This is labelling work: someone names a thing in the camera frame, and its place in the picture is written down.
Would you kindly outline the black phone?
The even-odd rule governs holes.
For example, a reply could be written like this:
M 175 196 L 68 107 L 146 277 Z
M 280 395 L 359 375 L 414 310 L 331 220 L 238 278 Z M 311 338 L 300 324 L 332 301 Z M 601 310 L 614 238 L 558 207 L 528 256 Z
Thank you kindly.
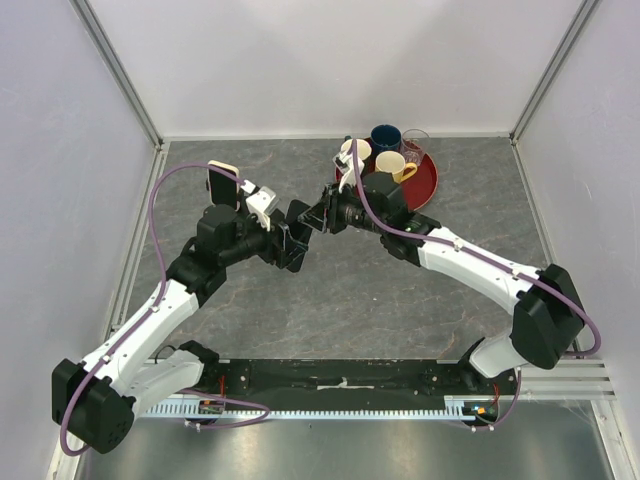
M 309 205 L 300 200 L 292 200 L 286 213 L 286 227 L 283 229 L 282 267 L 292 273 L 300 271 L 304 257 L 308 252 L 312 228 L 302 223 L 299 217 L 309 208 Z

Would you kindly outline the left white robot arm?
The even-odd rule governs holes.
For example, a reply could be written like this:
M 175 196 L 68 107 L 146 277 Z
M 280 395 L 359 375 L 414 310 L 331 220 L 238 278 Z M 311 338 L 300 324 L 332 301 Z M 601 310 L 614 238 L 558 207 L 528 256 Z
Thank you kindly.
M 253 256 L 291 272 L 300 270 L 311 228 L 300 222 L 306 203 L 262 215 L 249 197 L 241 209 L 208 207 L 196 233 L 165 268 L 146 303 L 100 347 L 74 363 L 63 359 L 51 375 L 52 419 L 60 436 L 73 434 L 105 454 L 129 433 L 136 417 L 182 389 L 208 393 L 219 382 L 217 353 L 195 341 L 175 351 L 168 365 L 141 370 L 147 358 L 224 284 L 228 267 Z

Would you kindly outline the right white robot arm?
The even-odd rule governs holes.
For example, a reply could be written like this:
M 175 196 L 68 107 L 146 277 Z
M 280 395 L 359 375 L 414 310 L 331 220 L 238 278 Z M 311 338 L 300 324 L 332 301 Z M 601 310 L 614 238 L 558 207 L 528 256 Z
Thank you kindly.
M 322 233 L 347 227 L 375 232 L 393 257 L 453 278 L 511 314 L 509 329 L 466 352 L 457 377 L 469 393 L 483 392 L 494 377 L 526 364 L 553 369 L 585 326 L 568 271 L 556 264 L 538 269 L 511 262 L 465 241 L 410 210 L 388 174 L 368 174 L 361 187 L 326 186 L 299 219 Z

